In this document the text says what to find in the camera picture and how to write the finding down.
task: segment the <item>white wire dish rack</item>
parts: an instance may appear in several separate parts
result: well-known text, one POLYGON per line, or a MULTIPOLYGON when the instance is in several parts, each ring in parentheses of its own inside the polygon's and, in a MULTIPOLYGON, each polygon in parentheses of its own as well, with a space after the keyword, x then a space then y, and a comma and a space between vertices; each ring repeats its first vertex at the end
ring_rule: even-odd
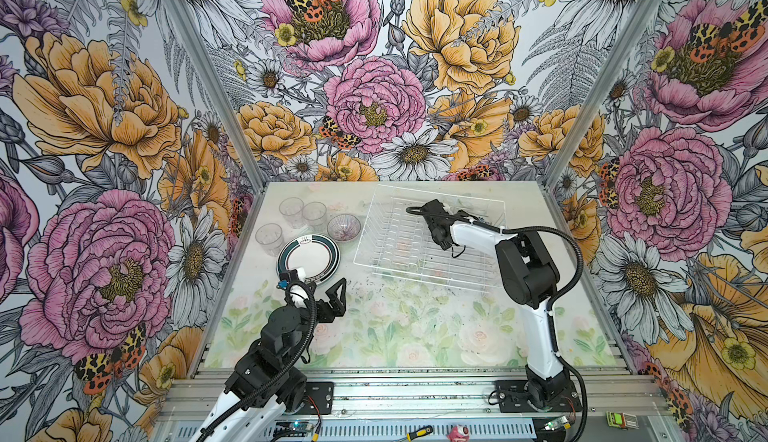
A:
POLYGON ((355 253, 355 264, 374 274, 391 275, 420 283, 485 293, 501 287, 494 257, 469 247, 443 251, 432 241, 423 217, 406 212, 438 199, 453 214, 463 209, 495 226, 503 226, 504 201, 379 185, 368 208, 366 224, 355 253))

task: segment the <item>wall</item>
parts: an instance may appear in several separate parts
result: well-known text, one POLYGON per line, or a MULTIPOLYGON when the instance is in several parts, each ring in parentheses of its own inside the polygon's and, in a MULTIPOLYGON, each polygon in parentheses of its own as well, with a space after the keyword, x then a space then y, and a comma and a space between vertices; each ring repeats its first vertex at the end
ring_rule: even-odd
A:
POLYGON ((541 178, 636 1, 187 0, 270 180, 541 178))
POLYGON ((670 2, 606 94, 598 167, 575 157, 554 194, 687 439, 764 441, 766 3, 670 2), (754 31, 734 32, 745 13, 754 31), (735 46, 706 44, 720 28, 735 46))
POLYGON ((4 439, 146 440, 252 190, 138 0, 0 0, 0 26, 4 439))

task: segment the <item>floral tabletop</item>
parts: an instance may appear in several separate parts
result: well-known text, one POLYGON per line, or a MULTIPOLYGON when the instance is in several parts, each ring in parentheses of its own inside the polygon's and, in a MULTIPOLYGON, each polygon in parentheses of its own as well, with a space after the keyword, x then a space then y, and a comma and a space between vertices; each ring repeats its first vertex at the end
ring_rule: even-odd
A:
MULTIPOLYGON (((278 222, 290 238, 308 233, 290 229, 278 206, 288 197, 321 201, 330 216, 351 213, 365 223, 378 183, 272 183, 256 228, 278 222)), ((411 189, 491 197, 505 202, 506 225, 554 225, 535 182, 408 183, 411 189)), ((574 272, 557 236, 543 234, 561 273, 561 286, 574 272)), ((501 288, 487 293, 374 275, 353 263, 357 239, 340 244, 341 261, 326 286, 346 277, 347 313, 318 324, 310 346, 310 368, 522 367, 528 346, 516 304, 501 288)), ((276 258, 250 241, 212 339, 205 368, 231 368, 259 337, 268 315, 283 305, 276 289, 276 258)), ((581 285, 555 305, 558 341, 576 365, 616 364, 605 334, 581 285)))

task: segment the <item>clear glass cup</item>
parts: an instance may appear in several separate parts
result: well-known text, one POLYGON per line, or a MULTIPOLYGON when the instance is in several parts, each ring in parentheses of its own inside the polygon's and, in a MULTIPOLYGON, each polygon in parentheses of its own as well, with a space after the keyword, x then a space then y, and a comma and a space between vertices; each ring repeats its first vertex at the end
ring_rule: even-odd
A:
POLYGON ((325 231, 328 225, 328 209, 323 203, 309 203, 304 206, 302 210, 302 216, 306 225, 312 228, 312 231, 316 233, 322 233, 325 231))
POLYGON ((301 216, 301 210, 304 208, 304 202, 298 197, 289 197, 280 203, 280 213, 293 229, 298 229, 304 225, 304 218, 301 216))
POLYGON ((266 224, 256 231, 256 242, 261 245, 264 252, 269 255, 280 255, 285 241, 283 240, 283 228, 277 224, 266 224))

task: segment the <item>pink figurine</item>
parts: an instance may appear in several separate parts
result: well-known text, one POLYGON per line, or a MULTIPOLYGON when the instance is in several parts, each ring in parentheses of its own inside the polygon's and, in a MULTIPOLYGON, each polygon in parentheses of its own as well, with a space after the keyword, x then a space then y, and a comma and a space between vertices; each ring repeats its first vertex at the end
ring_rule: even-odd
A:
POLYGON ((451 442, 467 442, 469 440, 469 429, 465 425, 457 425, 448 434, 448 440, 451 442))

